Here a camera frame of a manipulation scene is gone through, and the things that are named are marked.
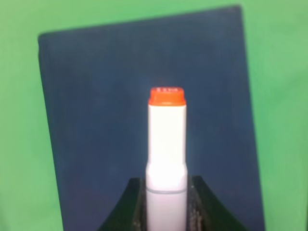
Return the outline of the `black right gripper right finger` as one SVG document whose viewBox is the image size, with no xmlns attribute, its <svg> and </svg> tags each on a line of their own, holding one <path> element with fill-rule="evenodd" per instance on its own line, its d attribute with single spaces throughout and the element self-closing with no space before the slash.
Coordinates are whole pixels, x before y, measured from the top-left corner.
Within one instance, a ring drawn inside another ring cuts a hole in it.
<svg viewBox="0 0 308 231">
<path fill-rule="evenodd" d="M 188 231 L 245 231 L 247 228 L 221 203 L 201 176 L 188 178 Z"/>
</svg>

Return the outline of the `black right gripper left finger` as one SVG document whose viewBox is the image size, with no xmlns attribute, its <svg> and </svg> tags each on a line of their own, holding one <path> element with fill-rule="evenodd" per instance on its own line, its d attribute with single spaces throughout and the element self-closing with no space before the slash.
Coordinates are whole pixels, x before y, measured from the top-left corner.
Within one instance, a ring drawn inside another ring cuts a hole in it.
<svg viewBox="0 0 308 231">
<path fill-rule="evenodd" d="M 99 231 L 147 230 L 145 179 L 131 178 Z"/>
</svg>

